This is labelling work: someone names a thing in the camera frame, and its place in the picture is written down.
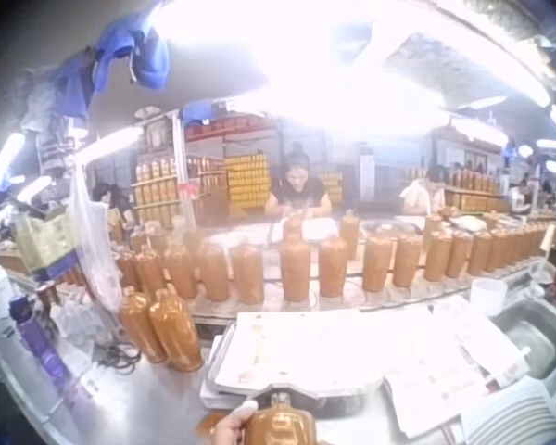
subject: dark hair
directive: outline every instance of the dark hair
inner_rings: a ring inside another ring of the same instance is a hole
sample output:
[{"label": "dark hair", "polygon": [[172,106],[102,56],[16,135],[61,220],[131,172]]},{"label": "dark hair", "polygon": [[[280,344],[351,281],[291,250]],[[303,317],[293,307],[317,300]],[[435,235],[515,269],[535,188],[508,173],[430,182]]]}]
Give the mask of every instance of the dark hair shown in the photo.
[{"label": "dark hair", "polygon": [[447,183],[449,181],[449,173],[442,165],[433,165],[426,172],[426,177],[432,183]]},{"label": "dark hair", "polygon": [[93,201],[100,201],[107,193],[111,191],[111,185],[108,183],[96,183],[93,188]]},{"label": "dark hair", "polygon": [[285,161],[284,172],[288,172],[295,167],[305,169],[307,172],[310,170],[309,156],[301,151],[291,151],[286,155]]}]

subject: hand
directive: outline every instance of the hand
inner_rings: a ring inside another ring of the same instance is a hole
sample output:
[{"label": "hand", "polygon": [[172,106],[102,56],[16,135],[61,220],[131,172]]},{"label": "hand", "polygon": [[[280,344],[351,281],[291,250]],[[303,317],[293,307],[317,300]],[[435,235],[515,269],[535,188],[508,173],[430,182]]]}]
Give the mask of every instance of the hand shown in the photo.
[{"label": "hand", "polygon": [[257,410],[255,400],[244,401],[216,425],[212,445],[235,445],[241,436],[241,429]]}]

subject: woman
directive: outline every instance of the woman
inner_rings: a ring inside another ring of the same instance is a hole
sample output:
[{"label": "woman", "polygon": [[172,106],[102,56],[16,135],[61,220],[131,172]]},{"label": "woman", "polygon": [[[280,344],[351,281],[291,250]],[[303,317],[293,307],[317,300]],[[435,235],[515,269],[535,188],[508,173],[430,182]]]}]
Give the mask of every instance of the woman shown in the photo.
[{"label": "woman", "polygon": [[426,172],[425,178],[419,178],[410,184],[400,196],[404,199],[403,212],[407,215],[425,215],[430,204],[431,213],[445,207],[445,184],[449,174],[441,165],[434,165]]},{"label": "woman", "polygon": [[286,175],[272,184],[266,201],[266,215],[286,217],[303,210],[307,218],[329,216],[332,201],[321,179],[309,175],[310,163],[305,153],[292,151],[286,156]]}]

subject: metal pole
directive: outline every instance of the metal pole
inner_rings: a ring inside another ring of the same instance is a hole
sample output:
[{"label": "metal pole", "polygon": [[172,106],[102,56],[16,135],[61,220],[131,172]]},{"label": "metal pole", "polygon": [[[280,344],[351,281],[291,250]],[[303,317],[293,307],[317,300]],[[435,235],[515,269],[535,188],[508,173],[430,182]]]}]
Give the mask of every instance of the metal pole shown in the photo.
[{"label": "metal pole", "polygon": [[183,124],[179,117],[179,110],[173,111],[171,116],[173,131],[173,153],[175,154],[175,168],[177,171],[177,184],[180,186],[179,198],[182,201],[183,216],[185,217],[185,228],[188,231],[196,229],[196,217],[194,215],[194,204],[189,190],[185,185],[189,184],[187,176],[187,159],[185,156],[185,138],[183,137]]}]

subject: person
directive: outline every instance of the person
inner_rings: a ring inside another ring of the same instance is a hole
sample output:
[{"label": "person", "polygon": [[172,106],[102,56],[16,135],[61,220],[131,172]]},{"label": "person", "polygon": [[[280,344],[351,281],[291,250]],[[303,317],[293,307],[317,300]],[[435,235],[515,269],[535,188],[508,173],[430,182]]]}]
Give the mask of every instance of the person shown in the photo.
[{"label": "person", "polygon": [[426,172],[426,177],[415,179],[401,192],[404,199],[403,212],[407,215],[425,215],[429,199],[430,211],[435,213],[445,207],[445,184],[449,179],[447,169],[434,165]]},{"label": "person", "polygon": [[115,184],[97,183],[93,188],[93,200],[108,204],[110,209],[117,209],[120,212],[121,224],[124,229],[130,228],[134,224],[130,200],[121,193],[121,189]]},{"label": "person", "polygon": [[265,213],[287,217],[302,211],[307,218],[328,216],[332,213],[330,200],[321,179],[310,176],[309,157],[300,151],[286,156],[284,179],[272,183]]}]

